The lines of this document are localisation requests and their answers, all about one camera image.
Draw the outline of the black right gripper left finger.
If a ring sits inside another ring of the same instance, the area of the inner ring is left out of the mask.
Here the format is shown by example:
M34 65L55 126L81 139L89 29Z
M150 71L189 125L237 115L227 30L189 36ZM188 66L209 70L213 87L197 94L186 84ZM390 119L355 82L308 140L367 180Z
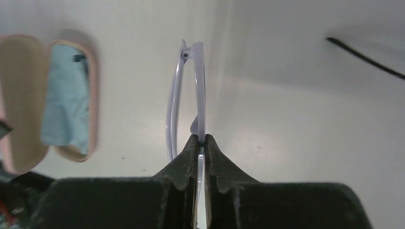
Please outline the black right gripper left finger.
M151 177L69 177L53 182L31 229L194 229L197 157L191 135L183 151Z

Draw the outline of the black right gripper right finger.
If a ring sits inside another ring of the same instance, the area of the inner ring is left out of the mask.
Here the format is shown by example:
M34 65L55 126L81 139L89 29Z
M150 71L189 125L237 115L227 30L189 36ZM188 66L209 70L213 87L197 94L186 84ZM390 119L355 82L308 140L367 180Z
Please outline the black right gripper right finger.
M263 183L205 137L205 201L210 229L370 229L356 193L342 183Z

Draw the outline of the light blue cloth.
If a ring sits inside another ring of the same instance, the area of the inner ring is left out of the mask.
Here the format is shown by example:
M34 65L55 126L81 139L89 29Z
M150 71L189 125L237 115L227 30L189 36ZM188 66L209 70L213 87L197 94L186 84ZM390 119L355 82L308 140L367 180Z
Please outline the light blue cloth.
M79 49L56 44L52 48L41 140L49 146L73 145L89 149L88 61Z

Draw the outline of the pink glasses case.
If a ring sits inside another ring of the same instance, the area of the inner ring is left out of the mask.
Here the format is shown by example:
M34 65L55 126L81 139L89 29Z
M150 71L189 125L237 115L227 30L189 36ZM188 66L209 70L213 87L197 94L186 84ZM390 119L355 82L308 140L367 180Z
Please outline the pink glasses case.
M86 155L73 145L49 146L41 140L41 127L52 48L56 44L79 49L88 61L89 76L89 149ZM11 35L0 40L0 119L11 131L0 141L3 168L12 174L24 174L34 169L53 147L63 157L84 162L97 141L98 82L94 53L82 44L56 40L45 47L29 35Z

